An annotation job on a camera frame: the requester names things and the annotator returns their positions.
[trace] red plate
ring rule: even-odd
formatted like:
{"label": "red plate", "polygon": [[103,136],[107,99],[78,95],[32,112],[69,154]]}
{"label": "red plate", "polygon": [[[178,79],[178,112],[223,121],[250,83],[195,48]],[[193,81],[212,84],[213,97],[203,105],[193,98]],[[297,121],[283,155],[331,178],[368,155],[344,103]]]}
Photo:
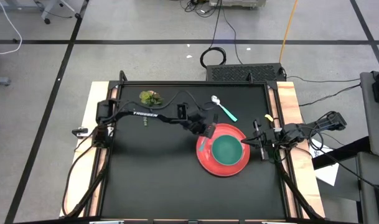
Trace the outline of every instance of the red plate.
{"label": "red plate", "polygon": [[242,143],[243,154],[239,162],[232,166],[222,165],[214,159],[212,155],[212,145],[214,140],[223,135],[231,135],[239,141],[246,138],[239,129],[230,124],[217,124],[211,139],[203,136],[197,139],[196,155],[204,169],[220,177],[229,177],[239,173],[245,168],[250,158],[250,147]]}

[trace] white cable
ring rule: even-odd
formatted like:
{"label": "white cable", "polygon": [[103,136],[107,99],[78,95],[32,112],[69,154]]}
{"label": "white cable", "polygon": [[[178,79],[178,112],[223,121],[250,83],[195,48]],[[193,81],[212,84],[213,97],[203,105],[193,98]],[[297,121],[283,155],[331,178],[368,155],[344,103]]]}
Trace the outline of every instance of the white cable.
{"label": "white cable", "polygon": [[20,49],[21,45],[22,45],[22,36],[19,33],[19,31],[15,28],[14,24],[12,24],[12,22],[9,20],[8,15],[5,12],[4,6],[1,4],[1,2],[0,2],[0,6],[2,8],[2,11],[4,11],[5,17],[7,17],[8,22],[10,23],[10,25],[12,26],[12,28],[14,28],[14,30],[16,31],[16,33],[19,35],[19,38],[21,39],[21,41],[19,42],[19,46],[17,46],[17,49],[11,50],[11,51],[8,51],[8,52],[1,52],[0,55],[2,55],[2,54],[9,54],[9,53],[13,53],[15,51],[18,51]]}

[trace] white paper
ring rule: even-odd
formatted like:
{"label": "white paper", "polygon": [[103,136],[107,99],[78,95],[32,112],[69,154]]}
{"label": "white paper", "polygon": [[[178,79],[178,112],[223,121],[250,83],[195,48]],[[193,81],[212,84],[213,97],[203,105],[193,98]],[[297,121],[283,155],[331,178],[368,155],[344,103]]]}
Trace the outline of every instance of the white paper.
{"label": "white paper", "polygon": [[[321,146],[321,143],[319,141],[316,141],[315,139],[312,139],[311,141],[317,147]],[[332,149],[327,147],[327,146],[324,146],[323,151],[324,152],[330,152],[330,151],[332,151]],[[323,152],[315,151],[311,146],[309,146],[309,152],[311,153],[312,158],[315,158],[315,157],[323,154]],[[315,174],[319,180],[322,180],[322,181],[330,184],[331,186],[334,186],[338,170],[339,170],[339,164],[336,163],[336,164],[333,164],[331,166],[327,166],[327,167],[323,167],[323,168],[315,170]]]}

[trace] yellow cable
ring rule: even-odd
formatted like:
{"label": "yellow cable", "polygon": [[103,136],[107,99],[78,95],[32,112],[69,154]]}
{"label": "yellow cable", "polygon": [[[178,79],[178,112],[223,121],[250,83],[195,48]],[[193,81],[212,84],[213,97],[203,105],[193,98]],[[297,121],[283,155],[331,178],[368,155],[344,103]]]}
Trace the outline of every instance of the yellow cable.
{"label": "yellow cable", "polygon": [[281,60],[282,60],[282,55],[283,55],[283,50],[284,50],[284,44],[286,43],[286,38],[288,37],[288,33],[289,33],[290,25],[291,25],[291,19],[293,18],[294,11],[296,10],[297,3],[298,3],[298,0],[296,0],[294,2],[294,6],[293,6],[293,9],[292,9],[291,14],[290,14],[289,23],[288,23],[288,26],[286,28],[286,32],[284,33],[284,39],[283,39],[283,43],[282,43],[281,54],[279,56],[279,63],[281,63]]}

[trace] wooden table frame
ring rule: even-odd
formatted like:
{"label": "wooden table frame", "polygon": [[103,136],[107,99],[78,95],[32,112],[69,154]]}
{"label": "wooden table frame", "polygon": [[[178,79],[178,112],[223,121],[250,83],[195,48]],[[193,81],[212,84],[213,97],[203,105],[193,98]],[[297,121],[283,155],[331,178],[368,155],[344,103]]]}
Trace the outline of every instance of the wooden table frame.
{"label": "wooden table frame", "polygon": [[[277,82],[278,84],[278,96],[280,100],[280,107],[283,114],[283,120],[285,124],[288,123],[302,123],[300,109],[297,101],[296,91],[294,89],[293,82]],[[91,84],[90,94],[88,95],[87,106],[85,109],[85,114],[83,117],[82,126],[92,130],[96,126],[95,122],[95,113],[96,113],[96,104],[106,99],[107,97],[116,98],[117,88],[109,89],[109,82],[93,82]],[[278,118],[277,104],[275,101],[274,91],[269,89],[269,99],[272,107],[273,117]],[[275,126],[279,127],[279,121],[275,121]],[[91,146],[91,138],[84,142],[74,154],[73,161],[82,154],[85,149],[88,149]],[[307,142],[302,142],[298,144],[298,148],[309,150]],[[311,156],[299,149],[294,148],[291,152],[292,159],[292,169],[294,170],[294,176],[296,180],[297,187],[302,193],[307,202],[311,207],[322,217],[325,216],[324,209],[322,206],[321,196],[319,194],[319,189],[316,181],[316,176],[314,168],[312,165]],[[84,155],[77,163],[74,169],[72,170],[69,188],[67,191],[67,196],[65,199],[65,209],[67,212],[71,211],[78,201],[82,198],[83,194],[87,190],[91,177],[95,175],[93,170],[100,171],[102,168],[103,162],[105,160],[106,149],[97,149],[93,147]],[[288,170],[287,160],[283,161],[284,168]],[[82,212],[80,216],[88,215],[95,216],[98,213],[98,204],[100,202],[100,185],[95,190],[95,193],[91,199],[90,209],[86,212]],[[301,211],[301,215],[297,215],[296,204],[294,197],[289,187],[286,185],[286,195],[288,198],[288,206],[291,217],[300,217],[303,216],[307,218],[307,215],[304,211]]]}

